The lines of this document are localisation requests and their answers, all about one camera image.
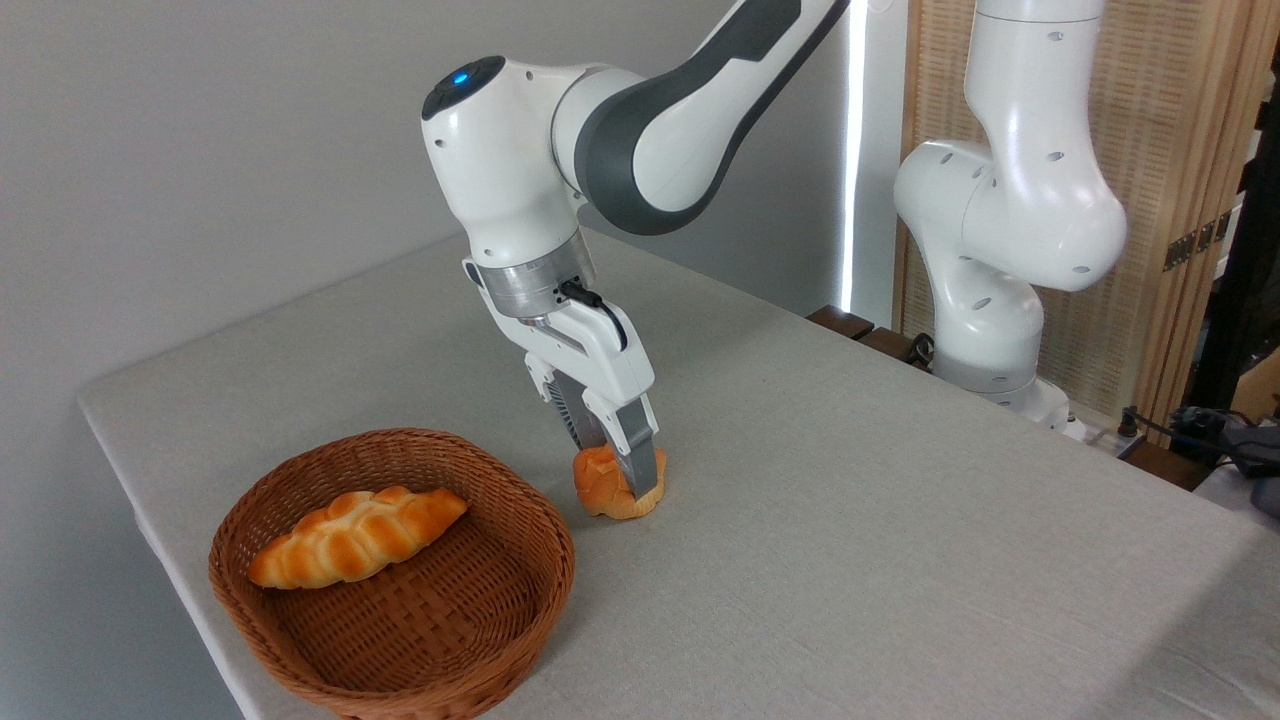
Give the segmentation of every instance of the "bread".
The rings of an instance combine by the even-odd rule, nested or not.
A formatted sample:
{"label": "bread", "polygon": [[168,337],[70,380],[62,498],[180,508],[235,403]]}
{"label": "bread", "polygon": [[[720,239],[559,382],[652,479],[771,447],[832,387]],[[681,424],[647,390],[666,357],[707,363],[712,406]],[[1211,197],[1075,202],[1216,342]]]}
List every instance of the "bread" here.
{"label": "bread", "polygon": [[262,548],[250,562],[248,579],[280,589],[362,580],[408,560],[466,511],[466,501],[447,489],[412,493],[396,486],[376,495],[343,493]]}
{"label": "bread", "polygon": [[658,486],[636,500],[627,479],[622,475],[613,448],[608,445],[589,447],[573,457],[573,487],[577,498],[589,515],[608,515],[614,520],[630,520],[648,515],[667,492],[667,454],[654,452],[658,459]]}

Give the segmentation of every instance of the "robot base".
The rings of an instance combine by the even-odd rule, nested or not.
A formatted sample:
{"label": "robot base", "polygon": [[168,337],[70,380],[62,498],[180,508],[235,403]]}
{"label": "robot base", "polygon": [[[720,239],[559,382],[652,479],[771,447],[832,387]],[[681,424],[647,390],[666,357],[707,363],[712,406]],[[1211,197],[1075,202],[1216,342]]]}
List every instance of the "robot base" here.
{"label": "robot base", "polygon": [[1061,388],[1048,380],[1036,378],[1024,387],[1009,392],[977,393],[996,405],[1009,407],[1028,420],[1057,430],[1073,439],[1084,439],[1084,423],[1071,415],[1071,404]]}

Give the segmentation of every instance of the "wicker basket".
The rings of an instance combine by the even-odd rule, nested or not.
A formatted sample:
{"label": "wicker basket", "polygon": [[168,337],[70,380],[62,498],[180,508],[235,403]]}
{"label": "wicker basket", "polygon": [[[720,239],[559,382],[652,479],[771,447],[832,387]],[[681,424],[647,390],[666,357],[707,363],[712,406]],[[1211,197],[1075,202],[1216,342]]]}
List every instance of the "wicker basket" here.
{"label": "wicker basket", "polygon": [[[253,555],[355,489],[444,487],[470,510],[412,559],[358,583],[262,589]],[[305,452],[257,482],[214,537],[214,592],[294,694],[362,720],[457,720],[532,670],[573,582],[563,519],[493,456],[448,433],[375,430]]]}

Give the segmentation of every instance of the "gray tablecloth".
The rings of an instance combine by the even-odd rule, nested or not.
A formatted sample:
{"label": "gray tablecloth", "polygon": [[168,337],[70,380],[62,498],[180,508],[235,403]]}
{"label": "gray tablecloth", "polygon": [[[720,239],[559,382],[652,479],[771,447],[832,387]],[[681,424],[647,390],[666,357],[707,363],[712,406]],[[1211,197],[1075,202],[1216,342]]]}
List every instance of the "gray tablecloth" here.
{"label": "gray tablecloth", "polygon": [[658,382],[667,497],[589,519],[461,240],[87,387],[138,524],[248,717],[320,719],[206,579],[282,460],[458,433],[562,510],[568,609],[494,719],[1276,717],[1280,538],[762,301],[589,236]]}

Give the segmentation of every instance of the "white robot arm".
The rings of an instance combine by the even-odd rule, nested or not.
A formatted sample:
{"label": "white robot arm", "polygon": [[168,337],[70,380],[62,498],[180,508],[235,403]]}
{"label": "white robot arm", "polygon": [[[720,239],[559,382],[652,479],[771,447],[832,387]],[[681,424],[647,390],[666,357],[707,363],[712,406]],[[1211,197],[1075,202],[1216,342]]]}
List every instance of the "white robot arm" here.
{"label": "white robot arm", "polygon": [[978,0],[965,99],[991,147],[925,142],[893,188],[933,290],[934,374],[1056,429],[1069,407],[1036,377],[1044,320],[1029,283],[1083,290],[1125,238],[1087,114],[1105,5]]}
{"label": "white robot arm", "polygon": [[652,79],[483,58],[422,106],[431,165],[471,243],[463,268],[573,441],[608,441],[637,498],[657,484],[653,368],[622,309],[589,290],[577,209],[590,201],[637,234],[696,218],[847,4],[739,0],[686,63]]}

